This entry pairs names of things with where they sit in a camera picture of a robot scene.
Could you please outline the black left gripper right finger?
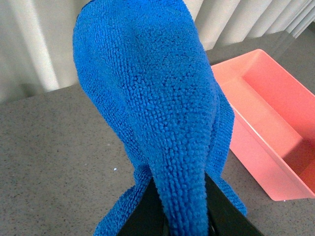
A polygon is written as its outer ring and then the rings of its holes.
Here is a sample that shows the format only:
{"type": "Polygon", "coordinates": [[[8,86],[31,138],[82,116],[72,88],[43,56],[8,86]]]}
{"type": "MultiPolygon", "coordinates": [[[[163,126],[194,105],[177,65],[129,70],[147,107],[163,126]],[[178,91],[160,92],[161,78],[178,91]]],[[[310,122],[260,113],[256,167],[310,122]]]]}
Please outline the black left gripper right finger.
{"type": "Polygon", "coordinates": [[[208,235],[261,236],[258,230],[224,195],[215,182],[205,175],[208,235]]]}

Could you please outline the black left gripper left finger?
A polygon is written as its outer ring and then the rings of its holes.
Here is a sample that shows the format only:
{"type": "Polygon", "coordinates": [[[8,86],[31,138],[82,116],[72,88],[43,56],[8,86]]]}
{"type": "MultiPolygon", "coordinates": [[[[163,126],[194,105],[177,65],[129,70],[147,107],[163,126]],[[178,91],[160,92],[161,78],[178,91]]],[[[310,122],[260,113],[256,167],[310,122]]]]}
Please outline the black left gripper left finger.
{"type": "Polygon", "coordinates": [[[119,236],[168,236],[168,220],[163,212],[161,200],[153,180],[130,217],[124,223],[119,236]]]}

